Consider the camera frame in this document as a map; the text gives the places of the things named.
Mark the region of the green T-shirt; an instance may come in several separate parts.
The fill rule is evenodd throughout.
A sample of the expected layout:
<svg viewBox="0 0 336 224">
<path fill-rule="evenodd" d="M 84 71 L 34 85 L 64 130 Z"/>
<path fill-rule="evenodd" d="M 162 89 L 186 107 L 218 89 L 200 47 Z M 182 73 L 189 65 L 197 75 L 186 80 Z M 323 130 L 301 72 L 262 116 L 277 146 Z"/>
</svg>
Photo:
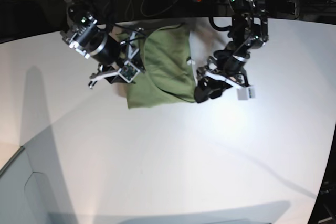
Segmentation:
<svg viewBox="0 0 336 224">
<path fill-rule="evenodd" d="M 129 109 L 194 103 L 196 82 L 191 59 L 190 31 L 185 24 L 158 28 L 136 37 L 145 71 L 125 88 Z"/>
</svg>

